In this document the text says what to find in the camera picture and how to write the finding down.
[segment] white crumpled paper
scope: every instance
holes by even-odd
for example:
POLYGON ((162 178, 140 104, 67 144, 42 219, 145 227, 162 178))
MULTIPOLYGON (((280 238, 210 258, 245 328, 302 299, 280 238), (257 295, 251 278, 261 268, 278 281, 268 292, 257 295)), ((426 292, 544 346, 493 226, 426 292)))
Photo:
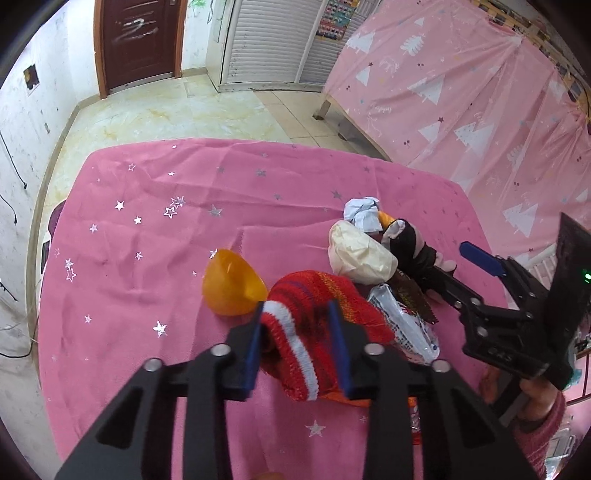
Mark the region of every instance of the white crumpled paper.
POLYGON ((343 218, 365 233, 382 231, 378 218, 379 200, 376 197, 350 199, 345 203, 343 218))

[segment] plastic packaging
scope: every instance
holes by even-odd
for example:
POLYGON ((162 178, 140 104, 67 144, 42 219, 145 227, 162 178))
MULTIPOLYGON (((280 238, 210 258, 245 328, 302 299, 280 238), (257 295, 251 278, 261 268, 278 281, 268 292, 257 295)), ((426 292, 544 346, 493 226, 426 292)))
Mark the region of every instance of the plastic packaging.
POLYGON ((430 364, 439 356, 439 341, 429 325, 396 300, 388 284, 372 288, 368 300, 384 314, 396 345, 409 361, 430 364))
POLYGON ((335 275, 362 285, 388 281, 398 266, 386 248, 346 220, 330 229, 329 261, 335 275))

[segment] baseboard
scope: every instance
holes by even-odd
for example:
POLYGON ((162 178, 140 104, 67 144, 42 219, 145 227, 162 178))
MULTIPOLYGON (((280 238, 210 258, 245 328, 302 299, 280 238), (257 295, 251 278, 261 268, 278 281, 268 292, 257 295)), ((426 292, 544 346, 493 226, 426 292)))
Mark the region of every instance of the baseboard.
POLYGON ((205 75, 207 73, 206 67, 198 67, 196 69, 187 69, 181 72, 183 77, 191 77, 193 75, 205 75))
POLYGON ((244 90, 296 90, 300 92, 321 92, 323 85, 293 82, 240 82, 222 83, 216 89, 222 92, 240 92, 244 90))
POLYGON ((85 98, 84 100, 78 102, 78 110, 82 110, 83 108, 92 105, 100 100, 100 95, 97 93, 96 95, 90 96, 85 98))
MULTIPOLYGON (((80 105, 88 106, 96 102, 99 99, 98 95, 94 95, 90 98, 82 100, 78 105, 74 107, 70 118, 66 122, 66 126, 61 131, 60 138, 57 139, 56 145, 53 148, 51 157, 47 162, 47 167, 41 180, 39 192, 37 193, 37 200, 35 201, 35 208, 33 209, 33 219, 31 220, 31 232, 29 234, 29 244, 27 248, 27 263, 25 265, 25 308, 27 310, 27 322, 29 335, 34 337, 36 335, 35 326, 37 323, 37 244, 39 242, 39 229, 41 227, 41 216, 43 215, 43 206, 45 205, 45 199, 47 197, 47 190, 49 188, 49 182, 53 175, 53 171, 56 167, 57 157, 60 155, 64 141, 66 140, 67 134, 70 132, 70 128, 74 124, 76 115, 80 111, 80 105)), ((35 359, 35 364, 38 370, 38 363, 35 359)))

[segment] white stripe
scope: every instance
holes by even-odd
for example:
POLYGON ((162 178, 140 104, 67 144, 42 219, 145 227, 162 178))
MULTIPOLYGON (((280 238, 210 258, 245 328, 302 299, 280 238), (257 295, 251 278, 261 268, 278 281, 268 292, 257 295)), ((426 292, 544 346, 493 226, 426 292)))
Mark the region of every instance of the white stripe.
POLYGON ((285 305, 275 300, 267 300, 262 311, 263 313, 273 315, 279 322, 279 325, 281 325, 291 351, 304 375, 304 382, 308 389, 308 400, 316 400, 318 397, 318 379, 314 372, 314 365, 312 364, 310 354, 296 333, 296 324, 291 316, 291 312, 285 305))

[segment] orange plastic egg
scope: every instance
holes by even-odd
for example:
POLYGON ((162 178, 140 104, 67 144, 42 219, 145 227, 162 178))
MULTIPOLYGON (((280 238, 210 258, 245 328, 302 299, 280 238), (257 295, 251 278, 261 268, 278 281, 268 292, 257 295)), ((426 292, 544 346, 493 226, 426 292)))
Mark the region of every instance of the orange plastic egg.
POLYGON ((265 284, 237 253, 221 249, 205 269, 202 286, 205 303, 218 315, 244 315, 267 299, 265 284))

